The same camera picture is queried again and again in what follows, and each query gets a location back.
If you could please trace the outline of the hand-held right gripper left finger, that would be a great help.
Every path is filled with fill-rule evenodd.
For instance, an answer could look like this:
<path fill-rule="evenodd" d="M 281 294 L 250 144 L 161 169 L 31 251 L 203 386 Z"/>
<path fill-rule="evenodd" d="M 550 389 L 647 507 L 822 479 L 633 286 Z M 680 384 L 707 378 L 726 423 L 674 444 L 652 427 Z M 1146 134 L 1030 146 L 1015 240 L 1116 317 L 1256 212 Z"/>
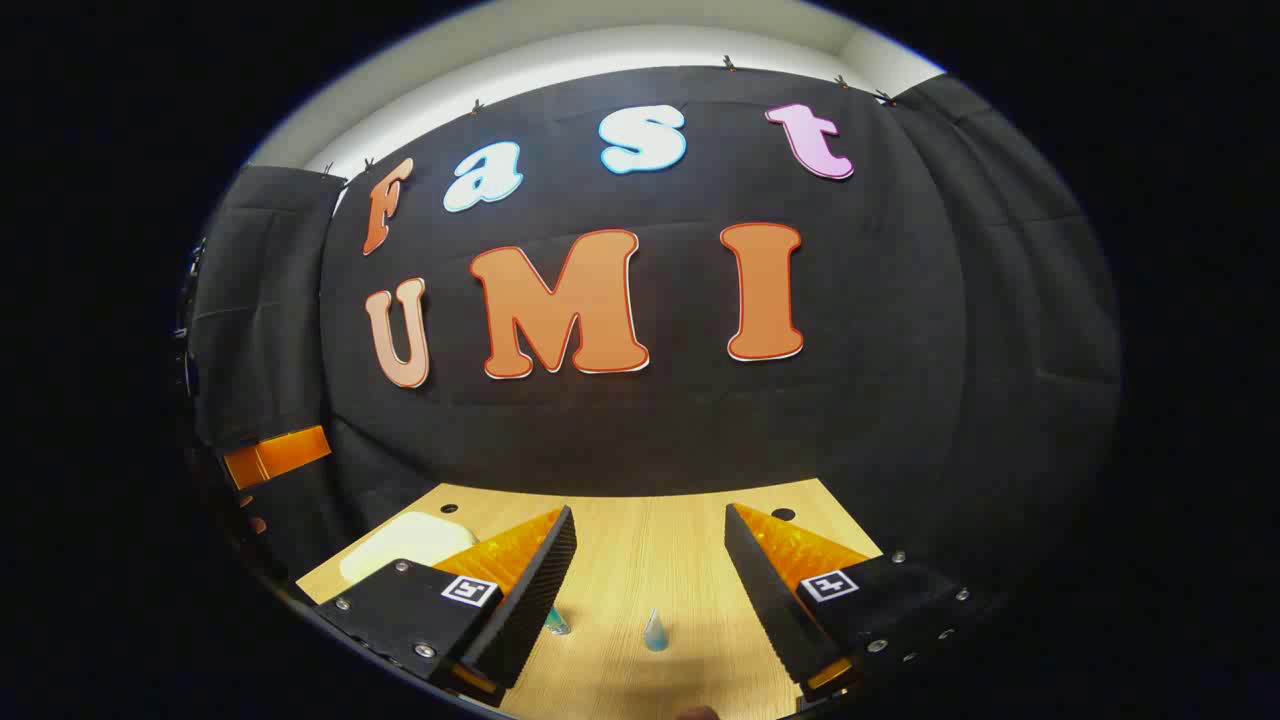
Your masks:
<path fill-rule="evenodd" d="M 316 615 L 390 665 L 498 705 L 529 660 L 577 548 L 559 506 L 434 564 L 393 557 Z"/>

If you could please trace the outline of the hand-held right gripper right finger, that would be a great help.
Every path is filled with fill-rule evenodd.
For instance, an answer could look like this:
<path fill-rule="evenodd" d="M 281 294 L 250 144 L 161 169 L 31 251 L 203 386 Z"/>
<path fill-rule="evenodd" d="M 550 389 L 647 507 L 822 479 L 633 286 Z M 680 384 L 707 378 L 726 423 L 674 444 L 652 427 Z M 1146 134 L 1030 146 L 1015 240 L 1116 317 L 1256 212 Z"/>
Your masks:
<path fill-rule="evenodd" d="M 724 510 L 724 547 L 806 701 L 887 685 L 989 616 L 979 587 L 908 557 L 865 556 L 744 503 Z"/>

